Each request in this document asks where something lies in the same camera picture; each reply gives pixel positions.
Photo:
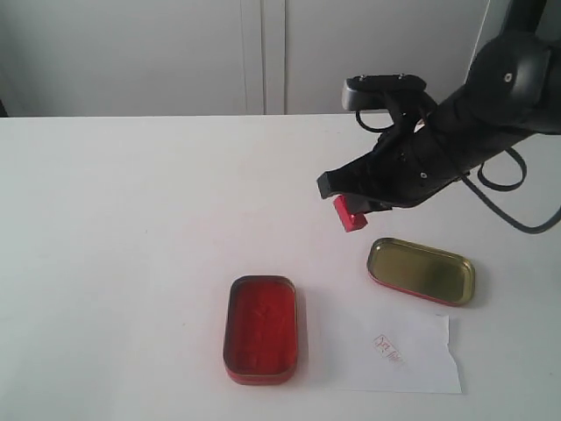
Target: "paper sheet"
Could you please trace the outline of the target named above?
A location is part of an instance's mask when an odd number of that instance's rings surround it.
[[[448,316],[315,303],[309,381],[330,389],[461,393]]]

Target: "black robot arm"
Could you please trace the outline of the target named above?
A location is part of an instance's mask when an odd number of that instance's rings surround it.
[[[317,180],[322,198],[341,195],[343,211],[351,217],[347,231],[364,226],[353,225],[352,217],[417,206],[456,180],[475,189],[495,213],[502,212],[467,179],[469,170],[507,151],[525,176],[525,164],[511,147],[534,133],[561,134],[561,48],[532,34],[507,33],[487,43],[465,85],[439,105],[425,87],[412,75],[346,81],[344,107],[356,112],[363,128],[381,132],[370,153]],[[366,126],[360,112],[379,109],[387,109],[394,123],[383,129]],[[419,122],[424,125],[415,130]],[[480,178],[503,190],[520,184],[497,186],[482,173]],[[561,219],[561,210],[538,227],[499,215],[521,231],[538,233]]]

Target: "white table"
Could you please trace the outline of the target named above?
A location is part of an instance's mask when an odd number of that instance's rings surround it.
[[[1,120],[0,419],[559,420],[561,226],[519,233],[455,184],[345,233],[316,178],[373,142],[348,115]],[[561,144],[518,150],[527,183],[491,196],[539,223],[561,203]],[[487,174],[518,176],[508,158]],[[372,283],[366,256],[386,236],[471,259],[472,303]],[[301,296],[450,314],[464,394],[304,388],[306,356],[285,385],[235,384],[224,320],[246,274],[285,275]]]

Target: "red tin box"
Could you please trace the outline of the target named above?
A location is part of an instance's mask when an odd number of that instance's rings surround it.
[[[234,382],[279,384],[298,358],[296,293],[282,276],[243,276],[230,290],[224,365]]]

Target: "white cabinet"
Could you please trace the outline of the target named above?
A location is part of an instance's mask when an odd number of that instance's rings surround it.
[[[346,77],[410,73],[441,100],[507,3],[3,0],[0,98],[24,116],[326,113]]]

